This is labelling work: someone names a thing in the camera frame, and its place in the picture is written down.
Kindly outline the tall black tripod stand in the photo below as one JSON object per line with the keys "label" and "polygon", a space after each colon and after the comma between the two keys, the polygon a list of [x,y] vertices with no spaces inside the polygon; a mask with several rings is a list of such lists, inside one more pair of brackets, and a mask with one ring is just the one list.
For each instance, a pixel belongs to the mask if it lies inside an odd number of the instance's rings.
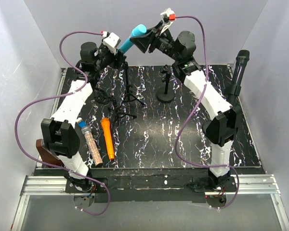
{"label": "tall black tripod stand", "polygon": [[125,94],[124,94],[124,98],[123,101],[120,104],[120,107],[124,104],[124,103],[131,103],[133,101],[137,101],[139,102],[142,106],[145,106],[145,103],[140,101],[135,95],[132,94],[131,88],[132,85],[129,82],[129,75],[128,75],[128,71],[129,71],[129,65],[127,61],[124,61],[122,64],[122,68],[124,70],[125,73]]}

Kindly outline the small black tripod stand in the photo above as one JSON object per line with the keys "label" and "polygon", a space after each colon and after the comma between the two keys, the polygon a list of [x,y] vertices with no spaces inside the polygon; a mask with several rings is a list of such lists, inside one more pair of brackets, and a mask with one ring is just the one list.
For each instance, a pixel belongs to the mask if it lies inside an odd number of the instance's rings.
{"label": "small black tripod stand", "polygon": [[119,121],[120,119],[126,116],[129,116],[133,119],[137,118],[136,115],[123,112],[121,109],[121,106],[119,106],[119,104],[117,103],[117,100],[115,99],[113,95],[108,96],[108,94],[104,90],[97,88],[97,87],[94,88],[93,93],[94,93],[94,99],[97,103],[103,104],[103,105],[108,105],[109,103],[111,103],[112,108],[108,107],[108,110],[109,112],[112,112],[114,115],[113,123],[116,123],[117,121]]}

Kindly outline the round base stand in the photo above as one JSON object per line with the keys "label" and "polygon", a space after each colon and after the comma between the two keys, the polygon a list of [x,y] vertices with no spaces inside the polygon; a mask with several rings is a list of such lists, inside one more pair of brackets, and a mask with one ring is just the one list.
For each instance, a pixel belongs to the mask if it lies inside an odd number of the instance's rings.
{"label": "round base stand", "polygon": [[175,92],[173,89],[169,89],[169,82],[171,78],[171,71],[169,70],[168,65],[164,65],[160,68],[159,71],[161,74],[164,74],[162,77],[162,82],[165,83],[164,88],[159,88],[156,92],[156,98],[161,103],[170,103],[175,98]]}

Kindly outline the orange microphone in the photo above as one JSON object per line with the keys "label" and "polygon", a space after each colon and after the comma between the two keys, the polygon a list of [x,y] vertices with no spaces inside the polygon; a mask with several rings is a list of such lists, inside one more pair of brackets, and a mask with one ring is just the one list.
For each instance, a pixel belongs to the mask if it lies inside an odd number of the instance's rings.
{"label": "orange microphone", "polygon": [[107,149],[108,158],[110,161],[115,159],[115,152],[112,142],[112,135],[110,131],[110,120],[105,117],[101,120],[102,129],[104,132],[105,144]]}

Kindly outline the glitter silver microphone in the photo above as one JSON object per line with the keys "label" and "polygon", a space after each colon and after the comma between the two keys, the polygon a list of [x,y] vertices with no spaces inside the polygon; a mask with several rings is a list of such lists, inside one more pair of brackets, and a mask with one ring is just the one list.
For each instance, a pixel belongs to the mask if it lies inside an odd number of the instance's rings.
{"label": "glitter silver microphone", "polygon": [[81,132],[85,137],[88,149],[92,155],[93,162],[96,167],[101,167],[103,165],[103,160],[97,148],[95,139],[92,135],[91,128],[89,126],[84,126],[81,128]]}

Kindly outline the black microphone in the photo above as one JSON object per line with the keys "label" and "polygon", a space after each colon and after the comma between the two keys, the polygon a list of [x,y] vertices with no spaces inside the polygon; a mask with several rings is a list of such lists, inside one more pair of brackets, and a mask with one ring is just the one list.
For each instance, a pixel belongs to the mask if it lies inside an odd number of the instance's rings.
{"label": "black microphone", "polygon": [[233,72],[231,84],[225,89],[225,93],[227,94],[227,101],[232,106],[235,106],[236,99],[240,94],[242,78],[249,60],[250,52],[248,50],[240,50],[236,57],[235,69]]}

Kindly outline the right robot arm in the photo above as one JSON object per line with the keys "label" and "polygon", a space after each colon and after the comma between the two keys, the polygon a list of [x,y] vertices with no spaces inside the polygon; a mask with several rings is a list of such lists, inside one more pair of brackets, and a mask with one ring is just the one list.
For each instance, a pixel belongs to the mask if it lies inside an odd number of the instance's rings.
{"label": "right robot arm", "polygon": [[233,107],[206,80],[193,57],[196,44],[192,32],[182,31],[173,39],[168,29],[162,31],[138,25],[131,33],[130,42],[142,52],[158,49],[172,58],[175,77],[197,96],[208,112],[210,118],[202,125],[202,131],[212,145],[208,185],[213,191],[221,190],[230,179],[230,151],[242,118],[240,107]]}

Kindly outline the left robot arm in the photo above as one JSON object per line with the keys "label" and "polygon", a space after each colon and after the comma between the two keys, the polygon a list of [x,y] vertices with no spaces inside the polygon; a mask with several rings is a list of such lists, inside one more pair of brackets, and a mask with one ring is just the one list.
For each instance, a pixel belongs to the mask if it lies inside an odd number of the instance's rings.
{"label": "left robot arm", "polygon": [[80,61],[69,69],[72,83],[61,105],[49,119],[41,122],[44,148],[67,168],[67,178],[76,183],[81,192],[89,192],[93,181],[88,178],[89,168],[80,153],[80,139],[75,131],[78,115],[93,88],[99,81],[101,71],[108,66],[120,67],[125,60],[117,42],[103,40],[100,46],[85,42],[80,47]]}

